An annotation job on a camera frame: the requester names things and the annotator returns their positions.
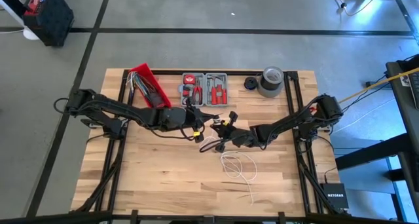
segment table leg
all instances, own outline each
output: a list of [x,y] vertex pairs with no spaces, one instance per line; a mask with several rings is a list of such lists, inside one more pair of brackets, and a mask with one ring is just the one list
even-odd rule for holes
[[410,147],[410,138],[404,133],[370,147],[341,156],[336,159],[336,165],[338,170],[343,170],[396,155],[398,152],[408,151]]

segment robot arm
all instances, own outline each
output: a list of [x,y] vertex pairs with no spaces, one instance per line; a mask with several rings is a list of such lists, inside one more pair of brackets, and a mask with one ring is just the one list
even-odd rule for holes
[[[312,114],[310,107],[315,103],[317,104],[316,112]],[[244,145],[247,147],[260,147],[264,150],[279,134],[297,126],[300,131],[299,139],[311,140],[318,128],[336,124],[342,116],[343,112],[336,98],[328,95],[314,98],[300,111],[277,122],[251,126],[250,130],[243,130],[233,126],[238,116],[235,112],[230,112],[230,122],[221,121],[221,124],[211,125],[211,128],[217,132],[221,140],[217,141],[218,143],[207,144],[201,147],[200,152],[205,152],[214,147],[218,152],[223,152],[225,143],[228,141],[231,141],[237,147]]]
[[[199,132],[199,128],[210,119],[218,119],[217,115],[202,113],[188,102],[186,108],[137,108],[126,103],[107,98],[102,94],[96,94],[93,90],[78,90],[70,95],[65,112],[71,116],[87,116],[82,119],[87,126],[102,126],[104,132],[113,139],[119,139],[123,132],[123,122],[120,119],[112,119],[104,112],[112,113],[128,120],[136,121],[140,126],[151,130],[168,132],[192,128]],[[196,142],[204,139],[203,135],[194,136]]]

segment roll of tape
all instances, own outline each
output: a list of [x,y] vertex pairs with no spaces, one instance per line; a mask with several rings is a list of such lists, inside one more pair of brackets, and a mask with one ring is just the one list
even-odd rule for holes
[[280,94],[283,88],[283,71],[278,67],[267,67],[263,70],[257,85],[259,94],[266,98],[273,98]]

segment wooden table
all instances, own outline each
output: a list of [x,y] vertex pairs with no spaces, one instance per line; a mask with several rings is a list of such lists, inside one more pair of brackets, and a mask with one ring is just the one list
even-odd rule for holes
[[[108,69],[101,93],[117,99],[123,69]],[[304,104],[318,95],[313,71],[299,71]],[[180,75],[157,75],[160,85],[173,106],[179,106]],[[248,129],[251,125],[272,123],[289,114],[285,91],[278,97],[268,99],[257,91],[243,87],[246,76],[228,76],[229,106],[203,107],[206,113],[235,111],[238,120],[235,126]],[[136,93],[133,106],[146,107],[143,98]],[[206,124],[204,136],[212,131]],[[90,137],[103,133],[92,130]],[[165,136],[180,136],[180,132],[166,132]],[[329,139],[326,133],[320,135]],[[100,182],[108,139],[92,140],[86,146],[71,209],[76,209],[90,196]],[[250,181],[255,202],[251,205],[248,187],[241,178],[229,178],[220,163],[220,153],[198,152],[199,144],[186,140],[158,138],[148,130],[130,122],[124,150],[114,214],[131,214],[138,210],[142,215],[230,215],[230,216],[276,216],[285,212],[287,217],[304,217],[301,185],[297,170],[295,147],[291,131],[284,132],[265,151],[259,148],[237,148],[231,143],[226,151],[240,151],[250,156],[257,164],[257,177]],[[319,182],[324,172],[336,166],[330,145],[315,140],[312,146]],[[244,176],[253,175],[253,163],[242,157]],[[339,182],[336,170],[327,173],[329,182]],[[315,212],[314,193],[310,183],[308,192],[312,211]],[[103,209],[109,197],[105,192]]]

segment black metal frame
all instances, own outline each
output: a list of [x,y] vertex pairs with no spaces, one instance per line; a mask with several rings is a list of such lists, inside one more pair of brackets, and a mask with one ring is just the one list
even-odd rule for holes
[[[212,70],[209,71],[199,71],[202,73],[210,73],[214,72]],[[179,70],[154,70],[154,74],[157,75],[180,75],[183,71]],[[256,75],[261,73],[261,71],[226,71],[229,75]],[[128,75],[128,70],[125,70],[121,80],[120,91],[118,95],[118,101],[122,101],[124,99],[124,93],[126,90],[126,76]],[[295,92],[297,97],[297,103],[299,109],[303,107],[302,102],[302,95],[299,83],[299,76],[296,71],[288,71],[284,73],[284,84],[285,84],[285,93],[287,95],[287,102],[288,102],[288,109],[290,113],[293,113],[294,106],[291,94],[291,88],[289,81],[294,82]],[[128,96],[128,104],[132,105],[134,99],[134,93],[130,91]],[[128,128],[128,123],[124,125],[123,130],[126,132]],[[298,152],[299,151],[299,143],[297,141],[299,134],[298,129],[293,129],[293,137],[294,137],[294,146],[296,151],[296,161],[297,167],[299,168],[299,178],[301,183],[301,192],[302,192],[302,201],[304,204],[304,212],[306,214],[305,217],[285,217],[283,212],[278,212],[278,216],[276,217],[238,217],[238,216],[213,216],[213,215],[141,215],[138,213],[137,210],[132,210],[131,215],[113,215],[113,208],[115,204],[115,198],[117,194],[117,185],[120,173],[120,165],[122,164],[122,155],[124,152],[125,146],[125,139],[126,133],[124,137],[120,140],[117,156],[114,159],[111,165],[111,158],[113,149],[115,147],[115,140],[109,140],[108,148],[105,156],[105,161],[103,163],[103,171],[101,175],[101,182],[96,187],[95,191],[92,195],[87,199],[87,201],[83,204],[82,207],[79,209],[69,212],[68,214],[59,214],[59,215],[46,215],[46,216],[30,216],[18,219],[5,219],[0,220],[0,224],[15,224],[15,223],[42,223],[42,224],[49,224],[49,223],[63,223],[63,224],[76,224],[76,223],[99,223],[100,221],[108,221],[108,223],[112,223],[112,220],[130,220],[131,224],[138,224],[141,220],[167,220],[167,221],[197,221],[203,223],[216,223],[221,221],[275,221],[277,224],[285,224],[287,221],[298,221],[303,223],[393,223],[392,221],[381,221],[376,219],[366,219],[366,218],[359,218],[359,217],[350,217],[348,215],[336,215],[336,214],[323,214],[323,205],[328,208],[330,212],[330,204],[327,201],[326,196],[324,195],[323,191],[321,190],[320,186],[318,185],[317,177],[316,177],[316,166],[314,163],[314,158],[309,150],[307,152],[307,161],[309,164],[310,169],[306,169],[306,165],[304,162],[303,156]],[[109,200],[107,204],[106,211],[101,211],[101,206],[103,202],[103,195],[104,195],[104,188],[108,184],[108,182],[113,177]],[[312,184],[314,189],[314,194],[316,197],[316,208],[317,213],[313,213],[310,210],[310,201],[308,197],[308,190],[306,179]],[[34,207],[38,207],[41,199],[39,200],[32,200],[32,204]],[[94,203],[96,206],[94,207],[94,211],[90,212],[91,208],[93,207]]]

